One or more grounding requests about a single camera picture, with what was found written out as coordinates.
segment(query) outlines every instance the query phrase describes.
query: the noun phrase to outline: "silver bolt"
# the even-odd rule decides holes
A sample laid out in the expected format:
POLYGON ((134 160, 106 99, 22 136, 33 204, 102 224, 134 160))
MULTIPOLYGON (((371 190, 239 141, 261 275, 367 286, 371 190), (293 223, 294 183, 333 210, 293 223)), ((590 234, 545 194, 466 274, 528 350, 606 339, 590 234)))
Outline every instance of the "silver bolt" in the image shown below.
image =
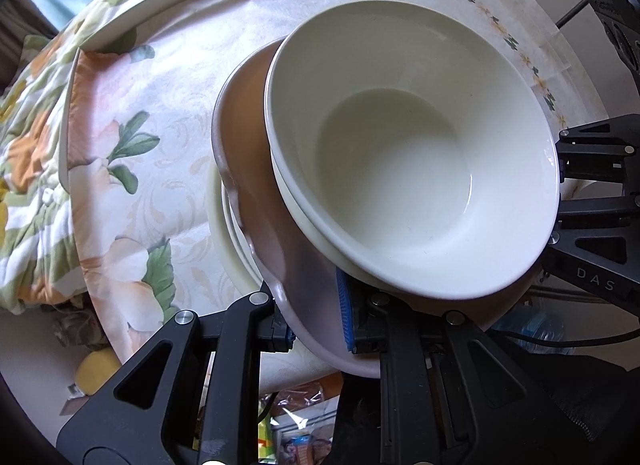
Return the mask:
POLYGON ((371 302, 376 306, 386 306, 389 304, 389 296, 386 293, 379 291, 371 296, 371 302))
POLYGON ((456 310, 447 311, 447 314, 445 315, 444 318, 452 326, 460 326, 461 324, 465 323, 465 319, 466 319, 464 314, 456 310))
POLYGON ((264 304, 269 300, 269 296, 263 291, 257 291, 251 294, 249 297, 249 302, 251 304, 264 304))
POLYGON ((175 314, 174 318, 178 324, 188 324, 193 320, 194 317, 195 315, 193 314, 193 311, 180 310, 178 311, 178 313, 175 314))

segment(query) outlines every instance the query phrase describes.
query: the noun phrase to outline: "plastic bottle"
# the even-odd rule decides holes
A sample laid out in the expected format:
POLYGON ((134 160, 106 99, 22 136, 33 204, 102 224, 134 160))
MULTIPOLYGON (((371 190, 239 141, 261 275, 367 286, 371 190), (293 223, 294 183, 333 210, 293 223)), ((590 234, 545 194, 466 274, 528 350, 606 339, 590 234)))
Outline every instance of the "plastic bottle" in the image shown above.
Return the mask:
MULTIPOLYGON (((546 341, 558 342, 564 340, 564 322, 562 321, 562 317, 545 313, 530 306, 516 306, 492 327, 495 330, 512 331, 520 335, 546 341)), ((560 353, 562 355, 573 353, 573 348, 547 348, 531 342, 517 339, 511 340, 518 346, 526 349, 529 353, 560 353)))

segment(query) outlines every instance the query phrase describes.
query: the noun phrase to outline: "bowl rim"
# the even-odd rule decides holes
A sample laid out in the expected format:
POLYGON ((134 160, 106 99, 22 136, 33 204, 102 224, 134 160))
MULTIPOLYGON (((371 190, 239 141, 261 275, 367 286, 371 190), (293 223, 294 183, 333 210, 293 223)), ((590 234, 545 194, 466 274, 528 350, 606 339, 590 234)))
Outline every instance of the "bowl rim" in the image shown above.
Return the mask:
MULTIPOLYGON (((514 271, 510 271, 510 272, 505 271, 504 274, 501 276, 501 278, 498 281, 496 281, 493 286, 487 287, 485 289, 472 290, 471 292, 462 291, 452 296, 450 293, 439 293, 437 290, 434 291, 433 289, 430 289, 427 286, 417 287, 415 286, 415 283, 409 284, 408 281, 403 280, 400 275, 397 275, 398 274, 397 272, 394 273, 394 272, 386 271, 385 268, 382 267, 382 265, 375 264, 374 261, 370 260, 370 258, 367 257, 366 254, 363 255, 363 253, 358 250, 358 248, 361 246, 361 243, 355 240, 351 242, 348 239, 344 239, 343 236, 336 231, 336 229, 330 226, 330 223, 335 223, 335 225, 338 227, 338 230, 343 230, 343 228, 341 228, 335 222, 335 220, 332 219, 332 217, 324 208, 319 207, 321 210, 318 211, 316 207, 314 207, 311 204, 311 202, 307 199, 305 192, 302 190, 302 186, 298 184, 298 182, 293 177, 291 171, 289 170, 284 153, 278 141, 278 135, 274 127, 273 111, 272 111, 273 76, 274 76, 274 72, 278 67, 282 53, 284 50, 286 50, 289 42, 294 37, 296 37, 303 28, 307 28, 308 26, 311 26, 312 23, 317 22, 319 19, 325 18, 326 14, 339 11, 344 7, 362 6, 365 4, 371 5, 371 6, 376 6, 376 5, 405 6, 405 7, 412 7, 414 9, 419 9, 419 11, 421 12, 428 12, 428 13, 435 14, 440 18, 443 18, 444 20, 448 20, 454 26, 458 26, 460 28, 465 29, 467 32, 471 32, 473 35, 476 36, 477 39, 482 41, 498 57, 500 57, 501 61, 505 64, 505 68, 510 70, 513 76, 517 77, 517 79, 520 81, 523 87, 526 88, 527 92, 529 92, 531 101, 535 103, 535 105, 539 109, 541 118, 544 119, 544 125, 542 127, 543 127, 543 131, 546 132, 548 143, 552 148, 553 157, 554 157, 553 162, 554 162, 554 166, 556 167, 556 177, 554 181, 554 194, 555 194, 554 201, 556 203, 559 203, 560 175, 559 175, 558 153, 556 151, 556 142, 554 141, 554 137, 553 137, 553 134, 551 133, 551 128, 549 126, 548 119, 546 118, 546 115, 542 109, 542 106, 540 105, 538 99, 534 95, 531 87, 527 84, 522 74, 516 69, 516 67, 511 63, 511 61, 507 57, 505 57, 505 55, 503 55, 499 50, 497 50, 487 39, 482 37, 479 33, 475 32, 473 29, 469 28, 465 24, 461 23, 460 21, 442 12, 433 10, 431 8, 427 8, 427 7, 420 6, 418 4, 409 3, 409 2, 398 1, 398 0, 356 0, 356 1, 351 1, 343 4, 338 4, 336 6, 332 6, 331 8, 328 8, 327 10, 324 10, 314 15, 310 19, 298 25, 286 37, 286 39, 284 39, 282 44, 280 44, 280 47, 276 51, 273 61, 271 61, 269 72, 267 74, 266 87, 264 92, 264 119, 265 119, 265 125, 266 125, 267 136, 270 144, 271 154, 273 156, 274 162, 278 166, 278 169, 280 171, 280 174, 282 175, 284 183, 286 184, 294 200, 300 206, 300 208, 302 209, 306 217, 322 233, 322 235, 329 242, 331 242, 331 244, 334 245, 334 247, 339 252, 341 252, 346 257, 351 259, 354 262, 354 264, 361 267, 367 273, 370 273, 370 275, 376 277, 377 279, 380 279, 381 281, 384 281, 385 283, 389 283, 395 288, 403 289, 409 293, 414 293, 416 295, 421 295, 423 297, 431 297, 434 299, 454 299, 454 300, 477 299, 479 297, 484 297, 486 295, 495 293, 496 291, 499 291, 503 288, 506 288, 507 286, 517 281, 522 275, 524 275, 527 269, 532 267, 532 265, 540 257, 540 254, 546 247, 548 239, 555 226, 556 216, 558 214, 557 207, 553 210, 549 209, 548 214, 546 214, 547 216, 546 220, 548 222, 548 228, 547 228, 548 231, 545 233, 546 235, 544 236, 544 238, 542 237, 540 238, 539 245, 536 246, 535 251, 531 252, 530 260, 527 259, 526 265, 523 264, 522 268, 518 268, 517 270, 514 270, 514 271)), ((308 193, 313 194, 313 191, 311 189, 308 189, 308 193)))

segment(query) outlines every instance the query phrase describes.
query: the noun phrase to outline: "bowl bottom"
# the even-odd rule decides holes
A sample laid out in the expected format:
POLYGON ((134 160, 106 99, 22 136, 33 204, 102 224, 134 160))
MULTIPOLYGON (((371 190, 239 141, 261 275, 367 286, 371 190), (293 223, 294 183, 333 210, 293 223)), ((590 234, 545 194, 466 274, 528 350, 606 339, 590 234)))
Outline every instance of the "bowl bottom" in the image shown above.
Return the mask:
POLYGON ((455 132, 405 91, 373 89, 342 101, 324 122, 316 157, 322 205, 374 251, 424 255, 460 223, 470 200, 472 177, 455 132))

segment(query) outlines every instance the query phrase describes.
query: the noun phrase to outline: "yellow round object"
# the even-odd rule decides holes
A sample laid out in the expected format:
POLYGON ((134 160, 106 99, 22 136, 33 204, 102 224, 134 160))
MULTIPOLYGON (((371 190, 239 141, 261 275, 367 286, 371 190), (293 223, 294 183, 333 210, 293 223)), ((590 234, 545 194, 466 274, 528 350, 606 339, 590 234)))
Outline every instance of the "yellow round object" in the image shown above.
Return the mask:
POLYGON ((111 348, 89 353, 76 369, 76 385, 84 394, 94 395, 120 366, 120 361, 111 348))

